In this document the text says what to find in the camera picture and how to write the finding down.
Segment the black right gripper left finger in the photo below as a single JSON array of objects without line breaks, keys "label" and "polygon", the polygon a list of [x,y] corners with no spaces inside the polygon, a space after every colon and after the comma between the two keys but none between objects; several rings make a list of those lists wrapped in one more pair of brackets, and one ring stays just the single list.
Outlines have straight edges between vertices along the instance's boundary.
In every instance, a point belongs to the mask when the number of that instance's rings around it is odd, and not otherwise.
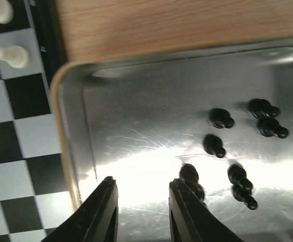
[{"label": "black right gripper left finger", "polygon": [[44,240],[117,241],[118,188],[116,180],[107,176],[65,222]]}]

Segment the gold metal tin with pieces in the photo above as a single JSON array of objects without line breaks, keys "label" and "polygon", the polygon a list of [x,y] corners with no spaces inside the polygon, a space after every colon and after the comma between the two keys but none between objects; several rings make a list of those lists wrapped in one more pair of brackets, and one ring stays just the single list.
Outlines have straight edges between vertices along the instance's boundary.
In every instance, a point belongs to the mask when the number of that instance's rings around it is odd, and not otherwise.
[{"label": "gold metal tin with pieces", "polygon": [[[67,64],[50,91],[72,204],[113,177],[118,241],[170,240],[169,183],[185,163],[209,211],[242,240],[293,241],[293,38]],[[255,98],[280,109],[286,138],[260,134]],[[213,108],[234,126],[215,128]],[[222,140],[224,158],[205,152],[207,134]],[[252,182],[256,210],[233,197],[233,164]]]}]

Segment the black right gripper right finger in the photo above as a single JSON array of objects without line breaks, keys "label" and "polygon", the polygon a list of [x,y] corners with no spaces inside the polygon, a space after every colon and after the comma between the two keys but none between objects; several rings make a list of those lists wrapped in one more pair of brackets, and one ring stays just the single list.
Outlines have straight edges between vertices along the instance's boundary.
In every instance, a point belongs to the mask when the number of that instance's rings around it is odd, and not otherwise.
[{"label": "black right gripper right finger", "polygon": [[171,241],[242,241],[179,178],[169,184],[169,216]]}]

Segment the black and grey chessboard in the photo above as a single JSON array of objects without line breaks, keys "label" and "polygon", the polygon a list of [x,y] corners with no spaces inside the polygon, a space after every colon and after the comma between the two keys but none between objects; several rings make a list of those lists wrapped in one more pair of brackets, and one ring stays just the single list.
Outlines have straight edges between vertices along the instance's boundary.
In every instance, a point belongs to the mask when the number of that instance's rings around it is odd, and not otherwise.
[{"label": "black and grey chessboard", "polygon": [[11,1],[0,47],[19,45],[30,62],[0,60],[0,241],[41,241],[72,214],[50,83],[66,62],[55,1]]}]

